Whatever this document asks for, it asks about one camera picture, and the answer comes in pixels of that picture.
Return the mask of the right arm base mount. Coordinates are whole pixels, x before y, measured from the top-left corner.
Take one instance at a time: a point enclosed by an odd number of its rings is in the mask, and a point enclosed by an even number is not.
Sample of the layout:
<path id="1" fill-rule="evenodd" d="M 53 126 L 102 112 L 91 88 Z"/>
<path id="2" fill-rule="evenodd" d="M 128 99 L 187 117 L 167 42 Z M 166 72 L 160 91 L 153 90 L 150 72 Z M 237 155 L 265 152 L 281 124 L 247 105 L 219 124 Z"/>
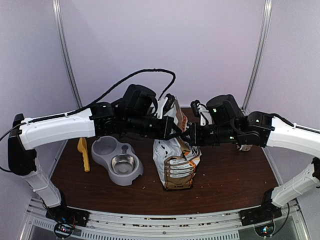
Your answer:
<path id="1" fill-rule="evenodd" d="M 258 206 L 248 208 L 239 212 L 242 226 L 255 225 L 282 216 L 282 210 L 276 206 Z"/>

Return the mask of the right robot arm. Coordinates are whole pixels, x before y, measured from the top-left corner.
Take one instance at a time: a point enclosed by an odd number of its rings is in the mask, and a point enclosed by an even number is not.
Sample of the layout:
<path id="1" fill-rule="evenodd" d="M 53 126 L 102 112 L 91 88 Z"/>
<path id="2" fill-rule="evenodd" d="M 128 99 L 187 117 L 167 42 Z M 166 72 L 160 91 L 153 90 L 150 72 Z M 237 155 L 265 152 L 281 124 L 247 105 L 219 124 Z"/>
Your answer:
<path id="1" fill-rule="evenodd" d="M 313 156 L 312 162 L 298 175 L 264 194 L 262 206 L 256 210 L 259 220 L 268 220 L 291 200 L 313 187 L 320 186 L 320 132 L 297 125 L 276 113 L 253 111 L 245 115 L 231 94 L 210 99 L 205 105 L 191 103 L 200 122 L 192 123 L 181 138 L 192 146 L 219 146 L 235 143 L 239 147 L 277 147 Z"/>

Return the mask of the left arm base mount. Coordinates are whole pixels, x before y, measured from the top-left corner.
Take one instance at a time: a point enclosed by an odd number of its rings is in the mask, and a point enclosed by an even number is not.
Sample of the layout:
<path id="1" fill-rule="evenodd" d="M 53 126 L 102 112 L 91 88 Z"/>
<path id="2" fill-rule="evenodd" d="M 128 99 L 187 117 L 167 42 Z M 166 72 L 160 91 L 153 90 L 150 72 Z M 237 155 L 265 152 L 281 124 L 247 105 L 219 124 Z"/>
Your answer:
<path id="1" fill-rule="evenodd" d="M 90 213 L 86 210 L 70 208 L 64 205 L 46 208 L 46 218 L 57 223 L 86 227 Z"/>

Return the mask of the dog food bag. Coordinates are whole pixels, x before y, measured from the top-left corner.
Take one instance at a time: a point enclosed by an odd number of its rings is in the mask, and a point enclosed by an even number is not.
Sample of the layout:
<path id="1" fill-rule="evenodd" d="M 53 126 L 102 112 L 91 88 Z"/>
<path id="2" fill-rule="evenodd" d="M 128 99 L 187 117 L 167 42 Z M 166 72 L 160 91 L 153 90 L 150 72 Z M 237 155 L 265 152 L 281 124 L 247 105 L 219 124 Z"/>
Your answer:
<path id="1" fill-rule="evenodd" d="M 157 117 L 172 117 L 173 123 L 185 132 L 191 125 L 188 117 L 182 112 L 177 99 L 165 110 L 168 97 L 158 100 Z M 153 161 L 159 179 L 166 191 L 190 189 L 201 160 L 201 150 L 191 146 L 180 137 L 169 140 L 155 139 L 153 142 Z"/>

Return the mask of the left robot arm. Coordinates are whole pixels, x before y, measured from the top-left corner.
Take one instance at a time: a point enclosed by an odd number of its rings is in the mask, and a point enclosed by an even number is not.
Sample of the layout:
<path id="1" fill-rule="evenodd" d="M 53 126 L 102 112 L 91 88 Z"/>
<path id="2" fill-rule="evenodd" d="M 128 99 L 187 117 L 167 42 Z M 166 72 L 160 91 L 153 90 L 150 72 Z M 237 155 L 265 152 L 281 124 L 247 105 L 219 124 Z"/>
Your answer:
<path id="1" fill-rule="evenodd" d="M 21 176 L 61 222 L 72 218 L 63 203 L 62 193 L 42 172 L 36 148 L 45 144 L 112 134 L 139 134 L 144 138 L 170 140 L 182 134 L 178 122 L 167 112 L 175 98 L 171 94 L 156 99 L 151 89 L 131 84 L 123 97 L 109 102 L 92 103 L 83 110 L 40 118 L 17 114 L 8 132 L 7 159 L 9 170 Z"/>

